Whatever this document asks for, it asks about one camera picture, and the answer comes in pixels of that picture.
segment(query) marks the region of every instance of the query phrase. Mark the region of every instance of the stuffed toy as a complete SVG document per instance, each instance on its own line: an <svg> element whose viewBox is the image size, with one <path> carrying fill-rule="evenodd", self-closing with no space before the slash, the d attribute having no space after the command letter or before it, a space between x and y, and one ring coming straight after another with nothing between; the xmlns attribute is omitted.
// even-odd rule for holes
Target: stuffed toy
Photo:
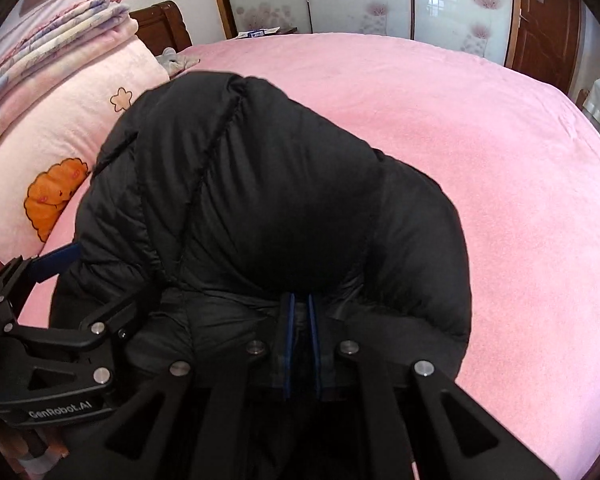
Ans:
<svg viewBox="0 0 600 480"><path fill-rule="evenodd" d="M187 68L191 68L200 62L200 59L197 57L177 54L170 46L165 48L162 54L156 56L155 59L167 71L170 78L175 77L180 72L184 72Z"/></svg>

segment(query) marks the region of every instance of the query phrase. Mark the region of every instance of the black puffer jacket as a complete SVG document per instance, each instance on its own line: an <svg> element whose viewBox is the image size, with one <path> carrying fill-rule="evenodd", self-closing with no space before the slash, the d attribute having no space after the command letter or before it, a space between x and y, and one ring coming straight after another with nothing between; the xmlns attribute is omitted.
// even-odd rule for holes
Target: black puffer jacket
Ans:
<svg viewBox="0 0 600 480"><path fill-rule="evenodd" d="M248 341L284 292L321 295L394 362L454 377L468 343L466 247L440 187L264 80L196 72L142 95L102 147L76 238L52 326L154 280L161 304L127 347L150 373Z"/></svg>

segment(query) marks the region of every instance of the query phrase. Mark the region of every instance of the pink pillow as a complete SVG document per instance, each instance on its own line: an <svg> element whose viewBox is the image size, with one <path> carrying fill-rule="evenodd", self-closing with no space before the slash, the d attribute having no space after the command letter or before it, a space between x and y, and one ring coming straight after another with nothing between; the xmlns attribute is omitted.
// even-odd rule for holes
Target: pink pillow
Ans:
<svg viewBox="0 0 600 480"><path fill-rule="evenodd" d="M129 20L129 25L137 27L134 20ZM106 41L117 42L130 30L110 30L112 35ZM120 115L146 90L169 81L166 70L144 43L129 35L128 40L35 100L2 134L0 261L40 254L59 210L93 168ZM40 85L63 75L63 63L70 56L72 53L42 68L37 72L40 78L26 78L14 88L0 105L7 111L0 118L10 119L9 106L19 109L35 99Z"/></svg>
<svg viewBox="0 0 600 480"><path fill-rule="evenodd" d="M41 256L42 254L47 254L56 250L58 247L71 243L74 239L75 215L78 211L80 200L82 200L82 197L89 189L90 183L91 177L88 177L75 192L72 199L69 200L69 203L64 208L58 222L56 222L56 225L51 231L45 247L40 253ZM57 281L58 276L53 276L46 280L46 282L39 283L33 288L27 299L27 303L24 304L20 317L18 318L20 324L37 326L40 328L46 328L49 325L51 296L54 293Z"/></svg>

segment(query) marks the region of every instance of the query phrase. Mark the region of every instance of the pillowcase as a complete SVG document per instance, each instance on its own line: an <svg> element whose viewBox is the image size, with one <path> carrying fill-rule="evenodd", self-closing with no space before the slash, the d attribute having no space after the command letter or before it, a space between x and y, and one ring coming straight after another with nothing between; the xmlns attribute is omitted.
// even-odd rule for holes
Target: pillowcase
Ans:
<svg viewBox="0 0 600 480"><path fill-rule="evenodd" d="M135 36L36 101L0 138L0 261L38 254L121 114L169 80Z"/></svg>

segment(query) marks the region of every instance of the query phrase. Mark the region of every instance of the folded blanket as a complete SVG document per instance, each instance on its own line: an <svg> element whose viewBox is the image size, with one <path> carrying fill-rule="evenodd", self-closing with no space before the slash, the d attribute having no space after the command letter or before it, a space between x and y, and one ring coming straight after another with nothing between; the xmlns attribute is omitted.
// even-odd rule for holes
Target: folded blanket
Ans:
<svg viewBox="0 0 600 480"><path fill-rule="evenodd" d="M47 35L25 46L19 53L0 67L0 99L23 78L41 68L46 60L65 54L75 48L80 40L95 37L120 23L121 15L128 15L129 7L122 4L101 5L87 9Z"/></svg>
<svg viewBox="0 0 600 480"><path fill-rule="evenodd" d="M77 26L94 14L107 9L109 4L110 0L88 0L48 23L28 40L25 40L18 48L12 50L8 58L2 60L0 63L0 77L24 56L70 30L72 27Z"/></svg>
<svg viewBox="0 0 600 480"><path fill-rule="evenodd" d="M0 59L0 67L2 67L5 63L7 63L15 54L17 54L21 49L24 48L29 43L36 41L40 37L44 36L53 28L59 27L66 21L70 20L72 17L77 16L78 14L84 12L84 9L99 6L104 0L96 0L96 2L92 3L92 0L84 0L79 2L71 7L67 7L62 10L62 12L57 13L51 20L43 23L43 25L39 25L38 27L30 30L27 35L25 35L17 44L11 47L11 49L2 56ZM122 0L109 0L110 2L120 3Z"/></svg>
<svg viewBox="0 0 600 480"><path fill-rule="evenodd" d="M13 121L55 85L133 36L138 30L138 22L125 13L110 18L99 27L101 28L93 28L78 38L71 48L47 56L43 62L22 72L19 83L11 86L0 99L0 136Z"/></svg>

